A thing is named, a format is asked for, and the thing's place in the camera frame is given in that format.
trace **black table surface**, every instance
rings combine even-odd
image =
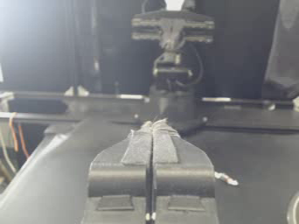
[[[70,128],[58,145],[44,147],[54,137],[52,132],[47,135],[7,188],[2,224],[81,224],[90,163],[133,127],[91,117]],[[299,133],[203,130],[186,139],[207,152],[217,171],[239,181],[239,187],[217,183],[219,223],[286,224],[289,203],[299,191]]]

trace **black clamp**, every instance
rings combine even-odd
[[[179,83],[193,83],[197,75],[189,63],[185,46],[186,43],[213,42],[213,18],[187,10],[161,10],[137,15],[133,27],[134,39],[157,40],[165,50],[154,62],[157,88],[170,91],[186,90]]]
[[[102,151],[89,174],[85,224],[218,224],[214,168],[166,121]]]

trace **dark background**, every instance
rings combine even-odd
[[[0,0],[0,89],[66,91],[79,74],[91,92],[146,94],[159,48],[131,40],[131,18],[142,2],[78,1],[74,17],[71,0]],[[158,4],[153,0],[150,8]],[[279,0],[198,1],[197,11],[213,16],[218,26],[215,43],[201,48],[205,95],[261,97],[278,4]]]

